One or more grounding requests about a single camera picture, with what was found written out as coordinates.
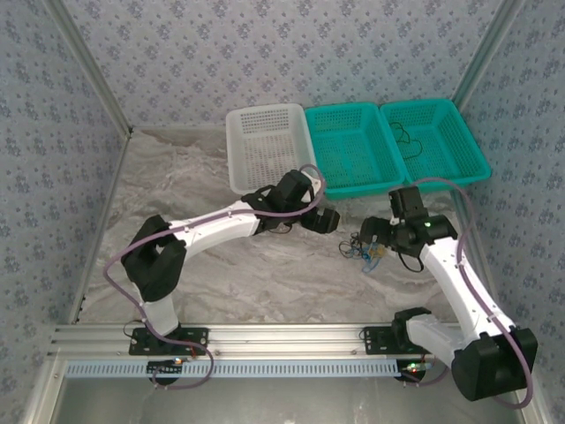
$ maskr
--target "patterned wallpaper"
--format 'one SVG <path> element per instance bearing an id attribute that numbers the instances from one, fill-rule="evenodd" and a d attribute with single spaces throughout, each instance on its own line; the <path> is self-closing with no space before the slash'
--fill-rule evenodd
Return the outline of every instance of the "patterned wallpaper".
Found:
<path id="1" fill-rule="evenodd" d="M 540 342 L 565 422 L 565 4 L 526 2 L 464 112 L 493 167 L 473 186 L 501 302 Z"/>
<path id="2" fill-rule="evenodd" d="M 0 17 L 0 423 L 14 424 L 122 143 L 41 0 L 3 0 Z"/>
<path id="3" fill-rule="evenodd" d="M 136 125 L 450 97 L 500 0 L 64 0 Z"/>

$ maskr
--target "white plastic basket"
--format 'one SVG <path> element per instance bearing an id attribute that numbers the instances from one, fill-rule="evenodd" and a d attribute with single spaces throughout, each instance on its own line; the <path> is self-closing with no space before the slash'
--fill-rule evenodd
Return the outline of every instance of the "white plastic basket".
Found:
<path id="1" fill-rule="evenodd" d="M 316 164 L 304 110 L 271 104 L 233 110 L 226 117 L 230 187 L 247 194 L 276 185 L 289 170 Z"/>

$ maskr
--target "marble floor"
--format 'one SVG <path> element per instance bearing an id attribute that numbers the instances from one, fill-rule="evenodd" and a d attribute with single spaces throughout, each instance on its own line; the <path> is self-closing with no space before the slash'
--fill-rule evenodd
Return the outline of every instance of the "marble floor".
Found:
<path id="1" fill-rule="evenodd" d="M 224 128 L 136 131 L 90 276 L 80 323 L 128 322 L 135 310 L 102 277 L 104 263 L 128 246 L 143 222 L 213 212 L 239 198 L 230 190 Z M 447 192 L 424 197 L 432 213 L 457 227 Z M 367 216 L 389 217 L 386 196 L 325 201 L 342 215 L 338 230 L 319 235 L 296 225 L 208 249 L 185 262 L 174 301 L 181 322 L 390 322 L 395 311 L 424 306 L 444 321 L 455 316 L 431 274 L 406 270 L 388 253 L 370 274 L 338 251 Z M 110 274 L 132 289 L 121 265 Z"/>

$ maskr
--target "green basket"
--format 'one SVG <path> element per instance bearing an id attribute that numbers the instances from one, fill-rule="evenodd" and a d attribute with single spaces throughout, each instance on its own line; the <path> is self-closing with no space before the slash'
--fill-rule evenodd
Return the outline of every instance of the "green basket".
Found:
<path id="1" fill-rule="evenodd" d="M 402 157 L 375 104 L 321 106 L 305 114 L 330 200 L 385 193 L 403 183 Z"/>
<path id="2" fill-rule="evenodd" d="M 381 106 L 380 111 L 388 121 L 393 138 L 403 141 L 396 145 L 406 168 L 407 183 L 441 177 L 467 186 L 491 176 L 477 142 L 450 100 L 388 103 Z M 409 134 L 409 139 L 402 129 Z M 451 190 L 449 185 L 439 182 L 419 187 L 425 192 Z"/>

